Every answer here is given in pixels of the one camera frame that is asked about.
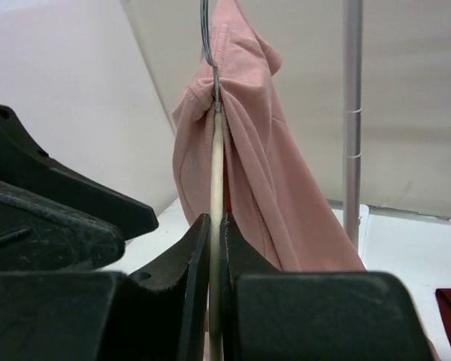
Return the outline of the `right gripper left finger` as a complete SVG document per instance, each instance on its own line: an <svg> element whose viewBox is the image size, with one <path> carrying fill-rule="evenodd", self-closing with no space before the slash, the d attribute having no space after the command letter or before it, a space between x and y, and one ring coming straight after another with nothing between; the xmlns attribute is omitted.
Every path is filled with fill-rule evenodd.
<svg viewBox="0 0 451 361"><path fill-rule="evenodd" d="M209 230L130 275L0 272L0 360L200 360Z"/></svg>

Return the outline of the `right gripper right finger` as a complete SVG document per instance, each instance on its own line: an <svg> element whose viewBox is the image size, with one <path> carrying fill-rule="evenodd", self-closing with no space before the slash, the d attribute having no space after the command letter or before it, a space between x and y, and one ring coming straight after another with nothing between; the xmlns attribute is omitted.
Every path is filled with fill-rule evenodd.
<svg viewBox="0 0 451 361"><path fill-rule="evenodd" d="M430 360L406 287L385 272L281 272L220 227L221 318L227 360Z"/></svg>

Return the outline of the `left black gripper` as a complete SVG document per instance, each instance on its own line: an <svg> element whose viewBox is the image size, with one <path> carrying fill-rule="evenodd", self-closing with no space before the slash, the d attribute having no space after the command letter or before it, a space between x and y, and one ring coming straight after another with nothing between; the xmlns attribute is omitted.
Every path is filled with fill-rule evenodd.
<svg viewBox="0 0 451 361"><path fill-rule="evenodd" d="M102 268L158 225L149 205L51 158L0 105L0 272Z"/></svg>

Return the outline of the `cream plastic hanger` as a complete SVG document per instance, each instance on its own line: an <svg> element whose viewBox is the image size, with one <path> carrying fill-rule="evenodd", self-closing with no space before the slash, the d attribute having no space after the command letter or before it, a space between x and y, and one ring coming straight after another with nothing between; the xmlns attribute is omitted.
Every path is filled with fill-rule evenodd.
<svg viewBox="0 0 451 361"><path fill-rule="evenodd" d="M219 69L213 60L209 34L209 1L200 1L201 40L204 57L213 73L213 140L210 173L210 276L209 337L210 359L223 360L221 325L220 225L223 215L224 137Z"/></svg>

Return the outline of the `pink t shirt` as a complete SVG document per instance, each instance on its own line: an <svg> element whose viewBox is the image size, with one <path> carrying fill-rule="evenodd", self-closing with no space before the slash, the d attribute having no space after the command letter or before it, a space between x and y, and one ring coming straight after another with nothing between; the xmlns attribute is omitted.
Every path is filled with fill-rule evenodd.
<svg viewBox="0 0 451 361"><path fill-rule="evenodd" d="M362 272L362 263L303 160L272 77L282 59L237 1L220 1L209 25L219 69L224 137L223 211L283 272ZM210 213L213 73L202 62L173 112L173 173L186 219Z"/></svg>

